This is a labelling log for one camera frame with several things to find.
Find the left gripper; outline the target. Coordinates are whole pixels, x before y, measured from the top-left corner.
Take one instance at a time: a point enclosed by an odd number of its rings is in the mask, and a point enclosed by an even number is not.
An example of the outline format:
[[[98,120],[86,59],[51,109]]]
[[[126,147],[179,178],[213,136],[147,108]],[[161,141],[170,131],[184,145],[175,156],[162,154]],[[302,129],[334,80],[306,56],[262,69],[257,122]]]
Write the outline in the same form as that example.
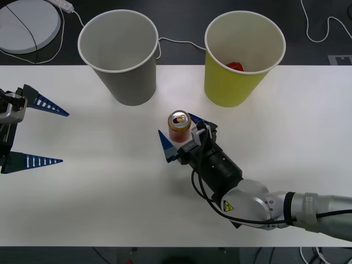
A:
[[[18,88],[16,93],[27,99],[27,107],[29,108],[54,113],[64,117],[69,116],[68,112],[45,96],[42,96],[37,90],[27,84],[22,88]],[[30,155],[21,152],[11,152],[15,133],[16,124],[1,124],[1,174],[9,174],[63,162],[62,159]]]

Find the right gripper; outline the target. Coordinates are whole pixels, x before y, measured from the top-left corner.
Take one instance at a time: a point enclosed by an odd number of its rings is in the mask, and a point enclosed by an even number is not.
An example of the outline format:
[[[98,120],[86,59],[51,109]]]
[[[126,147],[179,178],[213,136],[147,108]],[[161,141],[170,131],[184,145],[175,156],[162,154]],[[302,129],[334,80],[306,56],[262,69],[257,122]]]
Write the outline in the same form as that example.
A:
[[[208,122],[196,115],[189,113],[191,120],[197,125],[200,122],[205,123],[210,127],[211,136],[216,139],[218,126],[212,122]],[[190,140],[183,144],[178,150],[175,146],[165,137],[165,135],[158,130],[159,139],[164,151],[166,161],[168,163],[179,160],[182,165],[189,165],[192,168],[197,168],[199,160],[205,161],[212,155],[223,151],[210,137],[207,138],[205,147],[198,145],[195,140]]]

